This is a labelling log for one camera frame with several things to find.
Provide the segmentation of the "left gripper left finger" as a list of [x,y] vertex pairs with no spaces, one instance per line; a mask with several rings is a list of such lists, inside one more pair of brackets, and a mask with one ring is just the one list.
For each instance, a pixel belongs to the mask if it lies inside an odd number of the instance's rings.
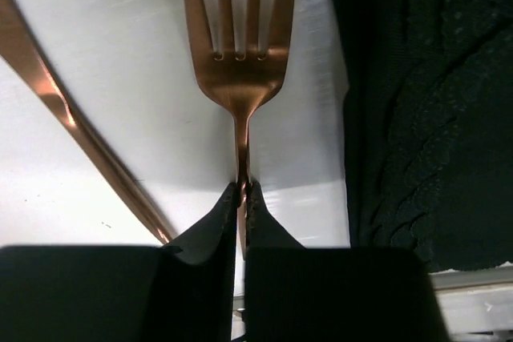
[[4,341],[228,341],[237,189],[162,247],[1,250]]

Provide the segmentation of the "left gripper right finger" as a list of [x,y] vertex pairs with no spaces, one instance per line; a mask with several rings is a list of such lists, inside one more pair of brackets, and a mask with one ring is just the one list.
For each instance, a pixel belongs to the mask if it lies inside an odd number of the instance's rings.
[[448,341],[423,263],[400,248],[307,248],[248,190],[248,341]]

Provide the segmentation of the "copper fork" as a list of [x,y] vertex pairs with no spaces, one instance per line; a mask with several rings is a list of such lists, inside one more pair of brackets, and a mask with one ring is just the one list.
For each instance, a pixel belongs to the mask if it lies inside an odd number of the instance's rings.
[[273,0],[267,50],[259,47],[261,0],[248,0],[244,50],[235,46],[232,0],[218,0],[219,50],[214,49],[204,0],[184,0],[196,82],[214,103],[230,113],[236,147],[237,208],[241,251],[248,249],[248,207],[252,186],[249,123],[257,109],[281,90],[289,60],[295,0]]

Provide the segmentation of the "black cloth placemat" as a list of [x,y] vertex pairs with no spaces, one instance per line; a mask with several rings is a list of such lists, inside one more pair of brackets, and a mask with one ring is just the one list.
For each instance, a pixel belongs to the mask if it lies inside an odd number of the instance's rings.
[[332,0],[349,239],[431,272],[512,261],[512,0]]

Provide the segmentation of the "copper knife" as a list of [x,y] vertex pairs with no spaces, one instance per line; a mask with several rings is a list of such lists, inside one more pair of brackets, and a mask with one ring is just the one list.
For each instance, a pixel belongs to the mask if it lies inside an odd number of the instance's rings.
[[133,216],[162,244],[175,239],[176,230],[67,92],[15,0],[1,0],[1,57],[69,133]]

